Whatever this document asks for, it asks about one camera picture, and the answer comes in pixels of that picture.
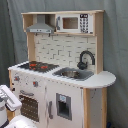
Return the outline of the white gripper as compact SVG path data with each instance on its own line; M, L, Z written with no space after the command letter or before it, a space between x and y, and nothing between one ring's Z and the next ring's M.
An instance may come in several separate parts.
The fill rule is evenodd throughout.
M5 104L11 111L20 109L22 106L22 103L19 101L19 99L6 85L0 85L0 97L4 99Z

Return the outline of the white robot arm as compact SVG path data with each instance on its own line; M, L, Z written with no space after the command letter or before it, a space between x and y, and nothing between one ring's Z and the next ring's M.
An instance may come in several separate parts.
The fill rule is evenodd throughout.
M11 90L6 85L0 85L0 128L37 128L30 119L22 115L8 119L7 109L15 111L21 106L22 103Z

